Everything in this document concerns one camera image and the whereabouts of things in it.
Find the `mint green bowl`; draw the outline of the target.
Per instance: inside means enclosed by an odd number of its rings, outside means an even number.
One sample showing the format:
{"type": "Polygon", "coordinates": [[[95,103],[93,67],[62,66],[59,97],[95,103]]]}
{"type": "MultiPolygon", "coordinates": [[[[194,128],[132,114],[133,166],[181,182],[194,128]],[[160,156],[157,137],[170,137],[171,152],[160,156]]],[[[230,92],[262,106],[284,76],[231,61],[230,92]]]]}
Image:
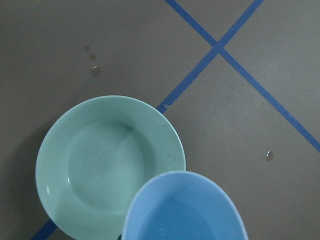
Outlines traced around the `mint green bowl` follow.
{"type": "Polygon", "coordinates": [[[128,96],[77,104],[49,129],[35,183],[55,225],[76,240],[115,240],[132,200],[150,179],[184,171],[182,142],[167,118],[128,96]]]}

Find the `light blue plastic cup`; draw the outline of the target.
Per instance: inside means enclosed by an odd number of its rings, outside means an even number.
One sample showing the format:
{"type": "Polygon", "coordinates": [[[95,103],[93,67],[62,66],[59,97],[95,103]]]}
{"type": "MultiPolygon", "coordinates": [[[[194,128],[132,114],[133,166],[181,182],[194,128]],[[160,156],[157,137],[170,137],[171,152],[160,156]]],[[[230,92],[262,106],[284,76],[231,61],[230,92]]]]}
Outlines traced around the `light blue plastic cup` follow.
{"type": "Polygon", "coordinates": [[[135,195],[123,240],[246,240],[230,197],[207,177],[190,171],[160,174],[135,195]]]}

